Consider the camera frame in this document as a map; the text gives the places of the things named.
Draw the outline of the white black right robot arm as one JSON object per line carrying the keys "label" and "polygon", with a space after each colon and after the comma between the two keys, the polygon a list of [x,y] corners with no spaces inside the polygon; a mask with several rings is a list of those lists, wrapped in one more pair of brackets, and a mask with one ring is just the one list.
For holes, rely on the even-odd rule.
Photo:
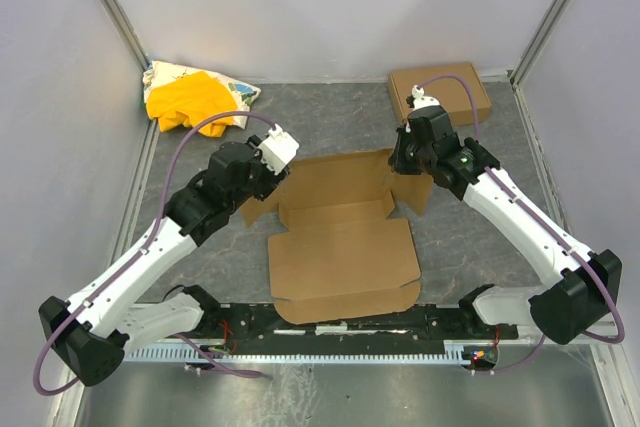
{"label": "white black right robot arm", "polygon": [[623,340],[616,309],[622,262],[612,251],[597,253],[554,223],[478,140],[459,138],[436,101],[411,112],[397,134],[392,170],[430,175],[501,232],[539,279],[534,287],[490,285],[472,294],[483,323],[535,326],[560,345],[580,335]]}

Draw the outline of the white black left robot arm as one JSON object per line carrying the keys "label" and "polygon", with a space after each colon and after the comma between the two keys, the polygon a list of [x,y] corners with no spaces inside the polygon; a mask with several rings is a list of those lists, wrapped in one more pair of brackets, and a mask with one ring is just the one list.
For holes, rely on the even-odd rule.
{"label": "white black left robot arm", "polygon": [[136,301],[166,271],[189,256],[248,200],[266,200],[288,176],[298,142],[278,127],[265,137],[225,142],[173,195],[161,197],[157,217],[142,237],[103,274],[63,300],[38,309],[54,351],[86,387],[108,378],[126,355],[165,337],[218,329],[219,302],[198,285],[146,308]]}

